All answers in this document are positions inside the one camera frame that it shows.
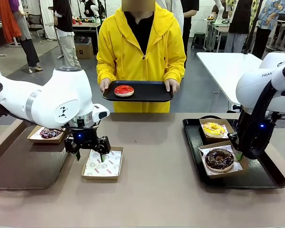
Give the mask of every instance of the hand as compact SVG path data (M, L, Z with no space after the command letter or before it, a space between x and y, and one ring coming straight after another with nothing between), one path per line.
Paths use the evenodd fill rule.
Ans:
M176 93L180 89L180 84L175 79L167 79L165 85L167 92L170 92L170 86L172 87L173 93Z
M111 83L111 80L109 78L104 78L103 80L101 80L100 82L100 91L103 93L107 88L109 88L109 85Z
M266 20L266 25L269 25L270 22L271 22L271 20L272 20L272 17L269 16L269 17L267 18L267 20Z
M54 16L54 25L58 25L58 17L57 16Z

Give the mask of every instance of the red glazed donut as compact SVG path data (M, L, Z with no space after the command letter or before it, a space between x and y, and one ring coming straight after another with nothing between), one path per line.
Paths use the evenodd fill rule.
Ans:
M129 85L120 85L115 88L114 93L116 96L128 97L134 94L134 89Z

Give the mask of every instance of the cardboard box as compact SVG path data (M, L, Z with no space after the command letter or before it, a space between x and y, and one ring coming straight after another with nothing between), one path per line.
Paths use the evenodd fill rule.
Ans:
M64 132L62 132L59 136L51 138L51 139L31 139L31 136L34 135L37 131L42 128L41 126L36 126L34 130L28 135L27 139L32 143L49 143L49 144L60 144L62 139L64 138Z
M121 158L120 158L120 164L119 164L119 170L118 170L117 176L85 176L85 171L86 171L86 166L88 165L87 162L89 160L89 156L86 159L85 165L82 168L81 176L87 180L117 180L119 178L120 170L122 168L124 149L123 149L123 147L111 147L111 151L120 151L121 152Z
M219 120L219 119L200 119L199 120L200 125L202 124L206 124L206 123L216 123L219 125L225 125L227 128L228 133L233 133L234 130L231 127L231 125L229 124L229 122L227 120ZM213 137L209 137L204 133L205 137L206 137L206 141L209 143L219 143L219 142L226 142L229 141L229 139L225 139L225 138L213 138Z
M93 45L89 44L75 44L77 58L89 59L93 58Z
M203 149L208 149L208 148L215 148L215 147L219 147L219 146L227 146L227 145L231 145L231 149L233 151L233 153L236 155L239 155L240 152L238 152L233 146L232 146L232 143L230 141L228 142L220 142L220 143L215 143L215 144L210 144L210 145L206 145L206 146L201 146L199 147L199 149L203 150ZM203 152L200 150L200 155L201 157L203 158ZM208 172L207 172L207 169L205 167L205 170L206 170L206 173L208 174L208 176L211 178L211 179L216 179L216 178L222 178L222 177L227 177L227 176L231 176L231 175L238 175L238 174L241 174L243 173L245 170L249 169L249 164L248 164L248 161L245 157L242 157L241 160L239 161L239 164L242 166L242 169L243 170L240 170L240 171L235 171L235 172L223 172L221 174L217 174L217 175L210 175Z

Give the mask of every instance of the yellow jacket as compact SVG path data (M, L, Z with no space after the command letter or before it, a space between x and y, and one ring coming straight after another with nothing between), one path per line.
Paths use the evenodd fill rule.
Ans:
M98 39L98 83L114 80L165 81L179 83L186 60L181 30L173 14L156 4L146 55L128 26L121 8L102 24ZM170 102L115 102L120 113L168 113Z

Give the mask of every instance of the stool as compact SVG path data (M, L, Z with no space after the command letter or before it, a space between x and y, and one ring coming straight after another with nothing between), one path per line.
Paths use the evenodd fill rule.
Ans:
M194 33L191 48L194 46L197 47L198 49L202 49L204 40L205 40L205 33L202 32Z

